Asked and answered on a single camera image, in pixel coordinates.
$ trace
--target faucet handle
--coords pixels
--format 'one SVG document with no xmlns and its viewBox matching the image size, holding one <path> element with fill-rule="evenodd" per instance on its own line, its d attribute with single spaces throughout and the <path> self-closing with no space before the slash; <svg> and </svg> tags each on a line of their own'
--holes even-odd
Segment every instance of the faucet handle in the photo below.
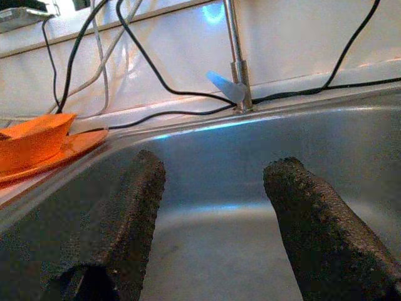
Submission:
<svg viewBox="0 0 401 301">
<path fill-rule="evenodd" d="M 214 71 L 208 71 L 206 76 L 232 102 L 239 104 L 245 99 L 247 89 L 243 83 L 233 83 Z"/>
</svg>

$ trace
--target black wire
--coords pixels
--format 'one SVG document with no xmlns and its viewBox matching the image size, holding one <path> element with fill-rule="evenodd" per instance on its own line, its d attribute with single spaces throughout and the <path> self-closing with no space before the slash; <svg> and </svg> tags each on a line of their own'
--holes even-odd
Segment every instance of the black wire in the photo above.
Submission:
<svg viewBox="0 0 401 301">
<path fill-rule="evenodd" d="M 141 124 L 142 122 L 145 122 L 151 118 L 158 117 L 158 116 L 163 116 L 163 115 L 170 115 L 170 114 L 181 114 L 181 115 L 195 115 L 195 116 L 205 116 L 205 115 L 212 115 L 216 114 L 218 112 L 227 110 L 229 108 L 233 108 L 236 105 L 226 105 L 225 107 L 222 108 L 217 108 L 215 110 L 211 111 L 206 111 L 206 112 L 191 112 L 191 111 L 165 111 L 165 112 L 159 112 L 155 113 L 149 116 L 146 116 L 138 121 L 132 122 L 130 124 L 123 124 L 123 125 L 114 125 L 113 127 L 109 127 L 110 130 L 117 130 L 117 129 L 126 129 L 127 127 L 134 127 L 138 124 Z"/>
<path fill-rule="evenodd" d="M 262 97 L 262 98 L 257 98 L 253 100 L 253 104 L 258 104 L 261 102 L 265 102 L 268 100 L 274 100 L 274 99 L 279 99 L 279 98 L 286 98 L 286 97 L 292 97 L 292 96 L 296 96 L 296 95 L 313 95 L 313 94 L 317 94 L 322 92 L 323 90 L 328 90 L 329 89 L 329 85 L 331 84 L 331 82 L 333 81 L 334 77 L 336 76 L 338 69 L 341 66 L 341 63 L 343 62 L 346 54 L 348 53 L 348 50 L 350 49 L 351 45 L 353 44 L 353 42 L 356 40 L 356 38 L 358 37 L 358 35 L 361 33 L 361 31 L 365 28 L 365 26 L 368 24 L 368 22 L 370 21 L 370 19 L 372 18 L 372 16 L 375 14 L 375 11 L 378 7 L 378 5 L 380 4 L 380 0 L 375 0 L 371 10 L 369 11 L 368 15 L 365 17 L 365 19 L 362 21 L 361 25 L 359 25 L 358 29 L 354 32 L 354 34 L 352 35 L 352 37 L 350 38 L 350 40 L 348 41 L 348 43 L 346 44 L 344 50 L 342 51 L 329 79 L 326 81 L 326 83 L 320 87 L 320 88 L 312 88 L 312 89 L 306 89 L 306 90 L 302 90 L 302 91 L 296 91 L 296 92 L 282 92 L 282 93 L 276 93 L 276 94 L 272 94 L 266 97 Z M 340 87 L 344 87 L 344 86 L 351 86 L 351 87 L 362 87 L 362 84 L 364 85 L 375 85 L 377 83 L 374 82 L 370 82 L 370 83 L 361 83 L 361 84 L 353 84 L 354 86 L 351 85 L 341 85 L 341 86 L 334 86 L 331 87 L 330 89 L 336 89 L 336 88 L 340 88 Z"/>
<path fill-rule="evenodd" d="M 124 27 L 125 31 L 129 34 L 129 36 L 131 37 L 131 39 L 133 40 L 133 42 L 137 45 L 137 47 L 139 48 L 139 50 L 141 51 L 141 53 L 143 54 L 143 56 L 145 57 L 146 61 L 148 62 L 148 64 L 150 65 L 150 67 L 152 68 L 152 70 L 154 71 L 155 75 L 157 76 L 157 78 L 159 79 L 160 83 L 162 84 L 162 86 L 169 91 L 170 93 L 176 94 L 176 95 L 192 95 L 192 96 L 202 96 L 202 97 L 211 97 L 214 99 L 218 99 L 218 100 L 222 100 L 223 102 L 227 102 L 229 103 L 228 106 L 216 109 L 216 110 L 211 110 L 211 111 L 206 111 L 206 112 L 189 112 L 189 111 L 166 111 L 166 112 L 159 112 L 156 114 L 152 114 L 149 116 L 146 116 L 136 122 L 132 122 L 129 124 L 124 124 L 124 125 L 115 125 L 112 127 L 109 127 L 109 129 L 124 129 L 127 127 L 133 127 L 136 126 L 138 124 L 141 124 L 142 122 L 145 122 L 151 118 L 154 117 L 158 117 L 161 115 L 168 115 L 168 114 L 184 114 L 184 115 L 211 115 L 211 114 L 215 114 L 218 112 L 221 112 L 223 110 L 227 110 L 229 108 L 233 108 L 236 106 L 236 104 L 228 99 L 225 99 L 223 97 L 217 96 L 217 95 L 212 95 L 212 94 L 208 94 L 208 93 L 198 93 L 198 92 L 181 92 L 181 91 L 177 91 L 174 90 L 172 88 L 170 88 L 165 80 L 163 79 L 163 77 L 161 76 L 160 72 L 158 71 L 158 69 L 156 68 L 156 66 L 154 65 L 153 61 L 150 59 L 149 55 L 147 54 L 147 52 L 144 50 L 144 48 L 142 47 L 142 45 L 140 44 L 139 40 L 135 37 L 135 35 L 132 33 L 131 29 L 128 27 L 128 24 L 125 22 L 125 20 L 122 17 L 121 14 L 121 4 L 122 4 L 123 0 L 118 0 L 117 1 L 117 5 L 116 5 L 116 10 L 117 10 L 117 16 L 122 24 L 122 26 Z M 76 50 L 78 49 L 79 43 L 83 37 L 83 34 L 85 33 L 85 30 L 88 27 L 88 24 L 93 20 L 93 18 L 95 17 L 96 13 L 100 10 L 100 8 L 107 2 L 107 0 L 103 0 L 102 3 L 100 3 L 91 13 L 91 15 L 88 17 L 86 23 L 84 24 L 84 26 L 82 27 L 80 34 L 78 35 L 73 51 L 71 52 L 70 55 L 70 60 L 68 62 L 68 70 L 67 70 L 67 78 L 69 78 L 71 76 L 71 67 L 72 67 L 72 62 L 73 59 L 75 57 L 76 54 Z M 379 84 L 383 84 L 383 83 L 391 83 L 391 82 L 398 82 L 401 81 L 401 78 L 392 78 L 392 79 L 388 79 L 388 80 L 377 80 L 374 82 L 365 82 L 365 83 L 353 83 L 353 84 L 346 84 L 346 85 L 337 85 L 337 86 L 331 86 L 330 87 L 330 83 L 333 81 L 334 77 L 336 76 L 338 69 L 340 68 L 341 63 L 343 62 L 346 54 L 348 53 L 348 50 L 350 49 L 351 45 L 353 44 L 353 42 L 356 40 L 356 38 L 358 37 L 358 35 L 360 34 L 360 32 L 364 29 L 364 27 L 367 25 L 367 23 L 370 21 L 370 19 L 372 18 L 372 16 L 374 15 L 378 5 L 380 4 L 380 0 L 375 0 L 369 14 L 367 15 L 367 17 L 363 20 L 362 24 L 358 27 L 358 29 L 354 32 L 353 36 L 351 37 L 351 39 L 348 41 L 348 43 L 346 44 L 344 50 L 342 51 L 329 79 L 326 81 L 326 83 L 320 87 L 320 88 L 312 88 L 312 89 L 307 89 L 307 90 L 302 90 L 302 91 L 297 91 L 297 92 L 283 92 L 283 93 L 276 93 L 267 97 L 263 97 L 263 98 L 257 98 L 253 100 L 254 104 L 258 104 L 267 100 L 273 100 L 273 99 L 278 99 L 278 98 L 286 98 L 286 97 L 291 97 L 291 96 L 296 96 L 296 95 L 312 95 L 312 94 L 316 94 L 316 93 L 320 93 L 323 90 L 332 90 L 332 89 L 339 89 L 339 88 L 353 88 L 353 87 L 364 87 L 364 86 L 370 86 L 370 85 L 379 85 Z M 68 87 L 67 87 L 67 83 L 69 84 L 70 79 L 66 80 L 66 89 L 65 91 L 67 91 L 68 93 Z M 63 97 L 64 102 L 61 103 L 61 110 L 64 107 L 65 104 L 65 99 Z"/>
<path fill-rule="evenodd" d="M 117 1 L 117 5 L 116 5 L 116 10 L 117 10 L 117 16 L 122 24 L 122 26 L 124 27 L 125 31 L 128 33 L 128 35 L 131 37 L 132 41 L 135 43 L 135 45 L 137 45 L 138 49 L 140 50 L 141 54 L 145 57 L 146 61 L 148 62 L 148 64 L 150 65 L 150 67 L 152 68 L 153 72 L 155 73 L 155 75 L 157 76 L 157 78 L 159 79 L 159 82 L 162 84 L 162 86 L 169 91 L 171 94 L 175 94 L 175 95 L 190 95 L 190 96 L 202 96 L 202 97 L 210 97 L 210 98 L 214 98 L 214 99 L 218 99 L 221 100 L 222 102 L 226 102 L 229 103 L 232 106 L 235 106 L 236 103 L 221 97 L 221 96 L 217 96 L 217 95 L 213 95 L 213 94 L 209 94 L 209 93 L 200 93 L 200 92 L 190 92 L 190 91 L 177 91 L 174 90 L 172 88 L 170 88 L 167 83 L 165 82 L 165 80 L 163 79 L 162 75 L 160 74 L 160 72 L 158 71 L 158 69 L 156 68 L 155 64 L 153 63 L 152 59 L 149 57 L 149 55 L 147 54 L 147 52 L 145 51 L 145 49 L 142 47 L 142 45 L 140 44 L 139 40 L 135 37 L 134 33 L 131 31 L 131 29 L 129 28 L 127 22 L 125 22 L 122 14 L 121 14 L 121 3 L 123 0 L 118 0 Z"/>
<path fill-rule="evenodd" d="M 63 94 L 63 98 L 61 99 L 61 103 L 60 106 L 56 112 L 56 114 L 62 113 L 65 103 L 67 101 L 67 97 L 68 97 L 68 90 L 70 89 L 70 84 L 71 84 L 71 72 L 72 72 L 72 68 L 73 68 L 73 63 L 74 63 L 74 59 L 75 59 L 75 55 L 76 52 L 78 51 L 78 47 L 81 43 L 81 40 L 83 38 L 83 36 L 85 35 L 85 31 L 86 29 L 88 29 L 89 24 L 93 21 L 93 19 L 95 18 L 95 16 L 97 15 L 97 13 L 99 12 L 99 10 L 101 10 L 101 8 L 108 2 L 109 0 L 102 0 L 95 8 L 94 10 L 90 13 L 88 19 L 86 19 L 85 23 L 83 23 L 83 26 L 80 30 L 80 32 L 78 33 L 78 36 L 76 37 L 75 43 L 74 43 L 74 47 L 70 53 L 70 58 L 68 59 L 68 65 L 67 65 L 67 74 L 66 74 L 66 78 L 65 78 L 65 86 L 64 86 L 64 94 Z"/>
<path fill-rule="evenodd" d="M 49 21 L 49 19 L 46 19 L 42 22 L 42 33 L 43 33 L 43 37 L 44 37 L 44 41 L 46 42 L 46 48 L 48 49 L 48 53 L 49 53 L 49 58 L 50 58 L 50 63 L 51 63 L 51 67 L 53 68 L 53 96 L 55 98 L 55 102 L 57 104 L 57 107 L 60 108 L 60 103 L 57 99 L 57 91 L 56 91 L 56 83 L 57 83 L 57 70 L 56 70 L 56 66 L 55 66 L 55 61 L 53 60 L 53 55 L 51 55 L 51 51 L 50 51 L 50 45 L 49 45 L 49 41 L 48 41 L 48 36 L 46 34 L 46 30 L 44 30 L 44 26 L 46 25 L 46 23 Z"/>
</svg>

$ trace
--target sink bottom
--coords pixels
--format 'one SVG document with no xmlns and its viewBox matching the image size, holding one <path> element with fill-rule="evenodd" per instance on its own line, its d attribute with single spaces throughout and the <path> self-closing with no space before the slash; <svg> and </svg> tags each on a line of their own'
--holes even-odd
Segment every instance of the sink bottom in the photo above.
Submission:
<svg viewBox="0 0 401 301">
<path fill-rule="evenodd" d="M 271 206 L 212 206 L 159 225 L 142 301 L 302 300 Z"/>
</svg>

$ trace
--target orange plastic piece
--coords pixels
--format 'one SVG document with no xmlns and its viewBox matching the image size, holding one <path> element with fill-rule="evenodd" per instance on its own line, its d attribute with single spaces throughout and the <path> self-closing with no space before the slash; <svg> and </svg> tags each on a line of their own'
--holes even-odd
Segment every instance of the orange plastic piece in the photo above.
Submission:
<svg viewBox="0 0 401 301">
<path fill-rule="evenodd" d="M 56 155 L 75 117 L 44 115 L 0 129 L 0 172 L 29 167 Z"/>
<path fill-rule="evenodd" d="M 41 161 L 31 167 L 6 172 L 0 172 L 0 183 L 13 184 L 22 178 L 48 171 L 80 157 L 100 145 L 108 131 L 99 130 L 64 137 L 60 151 L 53 157 Z"/>
</svg>

